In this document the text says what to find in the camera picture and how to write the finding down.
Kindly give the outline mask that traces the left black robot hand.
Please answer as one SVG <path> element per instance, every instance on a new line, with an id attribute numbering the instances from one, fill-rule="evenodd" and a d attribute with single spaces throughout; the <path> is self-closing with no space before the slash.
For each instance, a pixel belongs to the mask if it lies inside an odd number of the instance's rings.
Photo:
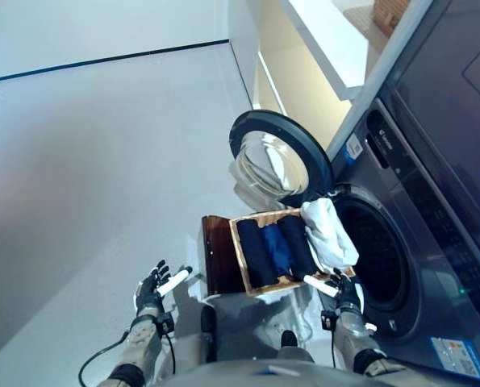
<path id="1" fill-rule="evenodd" d="M 158 314 L 164 313 L 163 301 L 193 272 L 190 266 L 182 268 L 174 275 L 169 273 L 169 266 L 165 260 L 160 260 L 137 286 L 134 294 L 136 315 L 143 314 L 146 310 L 155 310 Z"/>

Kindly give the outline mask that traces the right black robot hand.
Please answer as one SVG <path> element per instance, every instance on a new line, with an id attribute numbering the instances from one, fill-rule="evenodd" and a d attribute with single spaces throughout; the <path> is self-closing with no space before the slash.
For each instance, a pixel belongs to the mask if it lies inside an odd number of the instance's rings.
<path id="1" fill-rule="evenodd" d="M 317 289 L 321 294 L 335 302 L 335 309 L 364 311 L 364 295 L 361 285 L 355 277 L 350 277 L 343 270 L 334 268 L 327 281 L 321 281 L 312 275 L 305 275 L 303 281 Z"/>

